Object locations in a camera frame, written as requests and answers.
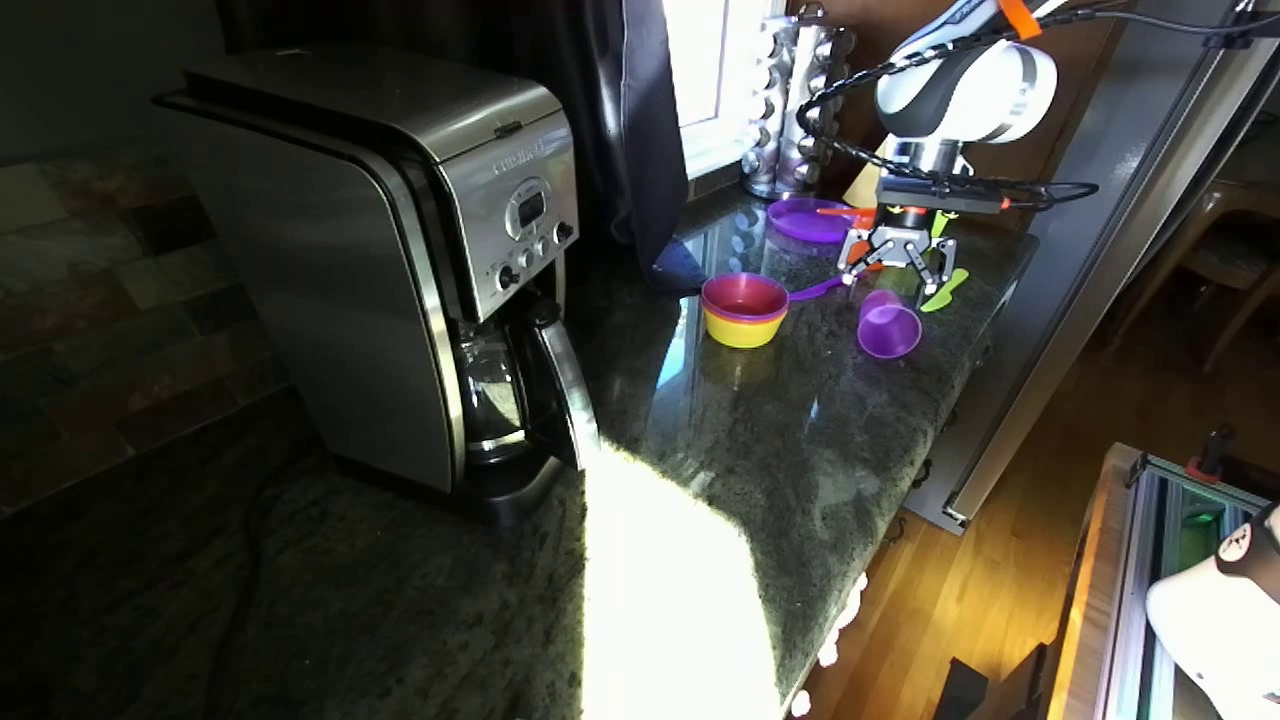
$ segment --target coffee maker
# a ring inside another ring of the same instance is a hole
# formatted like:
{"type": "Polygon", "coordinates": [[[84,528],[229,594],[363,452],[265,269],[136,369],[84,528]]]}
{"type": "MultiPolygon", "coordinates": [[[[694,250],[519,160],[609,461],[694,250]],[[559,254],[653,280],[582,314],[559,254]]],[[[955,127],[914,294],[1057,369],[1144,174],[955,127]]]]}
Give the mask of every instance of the coffee maker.
{"type": "Polygon", "coordinates": [[[188,66],[158,102],[337,454],[500,514],[589,464],[559,322],[578,163],[550,89],[320,45],[188,66]]]}

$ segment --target dark countertop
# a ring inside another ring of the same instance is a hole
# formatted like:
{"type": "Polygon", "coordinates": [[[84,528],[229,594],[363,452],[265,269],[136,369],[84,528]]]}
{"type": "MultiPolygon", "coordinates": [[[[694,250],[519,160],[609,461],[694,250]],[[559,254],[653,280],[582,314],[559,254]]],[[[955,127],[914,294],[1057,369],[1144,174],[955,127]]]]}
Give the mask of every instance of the dark countertop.
{"type": "MultiPolygon", "coordinates": [[[[578,269],[603,447],[526,528],[333,461],[297,394],[0,522],[5,715],[782,715],[949,420],[1018,243],[918,357],[852,347],[848,290],[777,343],[704,340],[636,264],[578,269]]],[[[711,202],[700,269],[802,288],[832,254],[711,202]]]]}

